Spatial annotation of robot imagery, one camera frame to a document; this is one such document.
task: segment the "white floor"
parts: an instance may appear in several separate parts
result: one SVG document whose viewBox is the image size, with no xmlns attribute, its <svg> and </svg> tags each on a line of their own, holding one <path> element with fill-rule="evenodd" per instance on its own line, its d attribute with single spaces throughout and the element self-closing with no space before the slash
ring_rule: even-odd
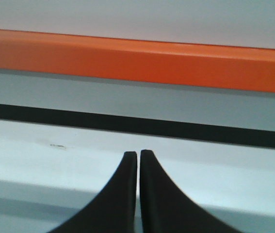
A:
<svg viewBox="0 0 275 233">
<path fill-rule="evenodd" d="M 0 232 L 46 232 L 86 205 L 123 152 L 152 149 L 200 205 L 275 232 L 275 150 L 0 120 Z M 137 211 L 140 229 L 140 211 Z"/>
</svg>

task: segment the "orange stripe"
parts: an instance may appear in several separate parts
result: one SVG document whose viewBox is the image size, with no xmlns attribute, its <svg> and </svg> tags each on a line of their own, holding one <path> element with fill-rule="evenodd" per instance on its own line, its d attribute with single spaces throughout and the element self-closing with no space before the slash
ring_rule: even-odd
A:
<svg viewBox="0 0 275 233">
<path fill-rule="evenodd" d="M 275 92 L 275 50 L 0 30 L 0 68 Z"/>
</svg>

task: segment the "white surface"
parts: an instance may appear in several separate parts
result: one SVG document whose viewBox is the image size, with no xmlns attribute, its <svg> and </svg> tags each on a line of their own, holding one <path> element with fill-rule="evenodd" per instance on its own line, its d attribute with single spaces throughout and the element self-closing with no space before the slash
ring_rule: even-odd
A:
<svg viewBox="0 0 275 233">
<path fill-rule="evenodd" d="M 275 229 L 267 218 L 275 217 L 275 150 L 128 133 L 0 120 L 0 199 L 78 210 L 104 186 L 124 151 L 142 149 L 154 150 L 176 184 L 215 214 L 253 215 L 238 221 L 219 214 L 226 222 L 245 232 Z"/>
<path fill-rule="evenodd" d="M 275 49 L 275 0 L 0 0 L 0 29 Z"/>
<path fill-rule="evenodd" d="M 275 131 L 275 94 L 0 69 L 0 103 Z"/>
</svg>

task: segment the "white wall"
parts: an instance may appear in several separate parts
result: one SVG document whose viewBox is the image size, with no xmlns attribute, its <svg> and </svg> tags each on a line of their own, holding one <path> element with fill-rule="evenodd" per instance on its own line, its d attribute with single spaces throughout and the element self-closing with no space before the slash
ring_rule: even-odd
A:
<svg viewBox="0 0 275 233">
<path fill-rule="evenodd" d="M 275 0 L 0 0 L 0 29 L 275 49 Z"/>
</svg>

